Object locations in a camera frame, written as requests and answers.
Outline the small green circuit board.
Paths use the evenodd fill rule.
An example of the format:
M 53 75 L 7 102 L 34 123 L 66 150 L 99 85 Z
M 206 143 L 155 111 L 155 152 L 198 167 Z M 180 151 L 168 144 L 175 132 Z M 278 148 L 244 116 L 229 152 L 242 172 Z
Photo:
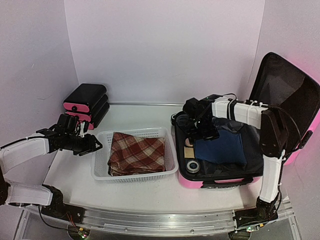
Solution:
M 75 237 L 80 240 L 86 240 L 90 235 L 90 232 L 85 230 L 84 228 L 79 228 L 75 234 Z

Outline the pink hard-shell suitcase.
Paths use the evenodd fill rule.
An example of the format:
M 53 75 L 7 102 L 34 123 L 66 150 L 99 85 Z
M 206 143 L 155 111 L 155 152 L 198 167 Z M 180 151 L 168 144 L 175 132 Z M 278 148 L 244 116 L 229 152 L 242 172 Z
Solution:
M 188 99 L 173 115 L 179 183 L 229 188 L 265 174 L 264 159 L 292 163 L 320 123 L 320 85 L 282 56 L 267 53 L 249 99 L 233 93 Z

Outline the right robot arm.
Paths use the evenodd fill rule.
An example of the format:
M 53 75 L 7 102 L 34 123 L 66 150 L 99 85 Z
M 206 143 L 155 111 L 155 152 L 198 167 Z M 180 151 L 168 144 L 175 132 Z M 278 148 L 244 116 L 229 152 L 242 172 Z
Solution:
M 239 100 L 232 93 L 188 99 L 173 119 L 180 174 L 203 188 L 240 186 L 261 177 L 256 205 L 234 213 L 236 227 L 276 220 L 283 167 L 308 140 L 315 115 L 288 102 Z

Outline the red brown patterned garment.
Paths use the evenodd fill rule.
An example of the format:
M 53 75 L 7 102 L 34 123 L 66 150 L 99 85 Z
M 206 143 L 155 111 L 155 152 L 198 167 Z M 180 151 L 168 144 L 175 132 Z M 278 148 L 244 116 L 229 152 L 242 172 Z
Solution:
M 107 165 L 112 177 L 164 172 L 165 139 L 114 132 Z

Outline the round pink compact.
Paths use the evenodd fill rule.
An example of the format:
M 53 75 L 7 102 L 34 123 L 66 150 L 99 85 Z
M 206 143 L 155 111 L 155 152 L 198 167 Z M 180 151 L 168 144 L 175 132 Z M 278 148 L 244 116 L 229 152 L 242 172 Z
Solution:
M 192 148 L 194 146 L 188 138 L 185 140 L 184 145 L 188 148 Z

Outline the round black tin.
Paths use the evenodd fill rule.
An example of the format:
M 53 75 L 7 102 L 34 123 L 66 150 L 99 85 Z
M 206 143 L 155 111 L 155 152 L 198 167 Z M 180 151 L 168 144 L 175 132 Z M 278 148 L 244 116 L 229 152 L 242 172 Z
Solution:
M 189 159 L 185 165 L 186 171 L 190 174 L 198 173 L 200 171 L 200 168 L 201 168 L 200 163 L 195 159 Z

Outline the white plastic mesh basket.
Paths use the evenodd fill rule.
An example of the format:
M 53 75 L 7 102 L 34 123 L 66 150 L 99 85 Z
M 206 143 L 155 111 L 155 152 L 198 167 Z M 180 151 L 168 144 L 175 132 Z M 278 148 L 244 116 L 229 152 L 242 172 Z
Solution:
M 165 171 L 111 176 L 109 174 L 108 161 L 111 153 L 111 145 L 114 132 L 112 130 L 102 131 L 97 134 L 97 139 L 103 147 L 92 154 L 91 158 L 91 176 L 96 181 L 105 181 L 108 183 L 133 183 L 155 181 L 175 174 L 179 169 L 176 148 L 170 131 L 165 127 L 142 128 L 131 130 L 119 130 L 119 132 L 143 138 L 164 138 L 164 165 Z

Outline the black pink drawer organizer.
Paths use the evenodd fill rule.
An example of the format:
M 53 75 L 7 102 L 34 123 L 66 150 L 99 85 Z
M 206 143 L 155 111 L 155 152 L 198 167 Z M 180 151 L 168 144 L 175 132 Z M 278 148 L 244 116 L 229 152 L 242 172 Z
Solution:
M 107 88 L 102 84 L 82 83 L 64 101 L 66 113 L 89 123 L 94 130 L 110 109 Z

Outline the blue item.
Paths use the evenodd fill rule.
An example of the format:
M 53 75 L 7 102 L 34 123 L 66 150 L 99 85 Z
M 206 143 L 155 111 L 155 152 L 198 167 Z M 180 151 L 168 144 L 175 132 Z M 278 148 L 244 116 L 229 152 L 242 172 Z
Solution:
M 244 153 L 242 135 L 219 130 L 219 137 L 213 140 L 199 139 L 195 141 L 194 152 L 197 160 L 213 164 L 236 164 L 245 166 L 247 160 Z

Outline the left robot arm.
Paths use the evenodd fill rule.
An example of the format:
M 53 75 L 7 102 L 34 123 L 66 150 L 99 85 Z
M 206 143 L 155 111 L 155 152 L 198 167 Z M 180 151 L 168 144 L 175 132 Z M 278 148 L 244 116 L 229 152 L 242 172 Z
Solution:
M 88 128 L 87 121 L 80 122 L 77 116 L 64 113 L 51 127 L 1 146 L 0 204 L 17 207 L 35 205 L 43 215 L 81 223 L 85 209 L 64 203 L 64 195 L 56 187 L 9 181 L 5 179 L 5 174 L 29 160 L 56 151 L 67 150 L 81 157 L 102 149 L 98 139 L 87 132 Z

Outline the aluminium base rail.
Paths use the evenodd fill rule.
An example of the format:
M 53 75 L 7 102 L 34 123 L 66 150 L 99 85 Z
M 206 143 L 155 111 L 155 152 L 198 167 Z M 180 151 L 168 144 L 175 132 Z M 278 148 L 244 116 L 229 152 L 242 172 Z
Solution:
M 228 239 L 300 240 L 296 216 L 288 198 L 275 206 L 277 213 L 266 221 L 245 216 L 244 210 L 191 213 L 125 212 L 87 207 L 74 222 L 93 234 L 111 233 L 145 237 L 197 237 L 227 234 Z M 54 218 L 36 206 L 21 213 L 14 235 L 16 240 L 70 239 L 76 230 L 68 219 Z

